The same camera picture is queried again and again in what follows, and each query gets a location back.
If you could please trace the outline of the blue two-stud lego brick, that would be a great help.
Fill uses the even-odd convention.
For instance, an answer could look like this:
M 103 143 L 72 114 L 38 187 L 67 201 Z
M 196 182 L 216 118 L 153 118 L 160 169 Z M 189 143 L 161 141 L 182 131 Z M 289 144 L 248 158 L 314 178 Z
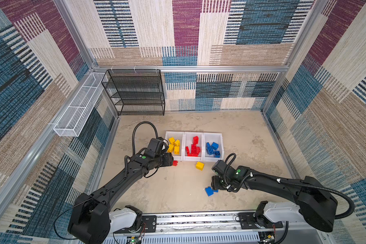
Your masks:
M 207 147 L 206 148 L 206 153 L 208 154 L 208 155 L 213 155 L 214 154 L 214 151 L 213 151 L 213 148 L 210 146 L 210 147 Z

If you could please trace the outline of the long red lego brick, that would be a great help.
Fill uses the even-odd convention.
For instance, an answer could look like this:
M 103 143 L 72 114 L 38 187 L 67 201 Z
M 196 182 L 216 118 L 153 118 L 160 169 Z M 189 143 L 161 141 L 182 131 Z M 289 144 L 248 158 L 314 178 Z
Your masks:
M 198 142 L 199 142 L 199 137 L 198 136 L 193 137 L 193 144 L 197 145 Z
M 199 154 L 188 153 L 187 157 L 199 157 Z

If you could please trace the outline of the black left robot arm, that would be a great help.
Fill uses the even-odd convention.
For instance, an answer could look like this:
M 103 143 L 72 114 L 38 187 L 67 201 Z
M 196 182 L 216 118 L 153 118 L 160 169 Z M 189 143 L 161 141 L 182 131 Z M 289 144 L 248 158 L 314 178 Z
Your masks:
M 85 244 L 101 244 L 115 231 L 139 227 L 142 212 L 128 205 L 112 211 L 124 193 L 149 171 L 173 165 L 173 156 L 161 137 L 150 140 L 148 146 L 125 158 L 125 167 L 112 180 L 91 194 L 80 194 L 73 206 L 68 232 Z

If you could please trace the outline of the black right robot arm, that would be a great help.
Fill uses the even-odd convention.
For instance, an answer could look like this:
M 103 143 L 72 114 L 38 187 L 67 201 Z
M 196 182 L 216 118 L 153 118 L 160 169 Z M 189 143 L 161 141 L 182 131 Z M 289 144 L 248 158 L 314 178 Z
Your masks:
M 338 202 L 315 178 L 279 178 L 246 166 L 234 169 L 222 160 L 211 169 L 215 173 L 211 180 L 214 190 L 257 190 L 286 199 L 283 203 L 261 201 L 254 214 L 258 226 L 289 221 L 307 223 L 323 232 L 333 231 Z

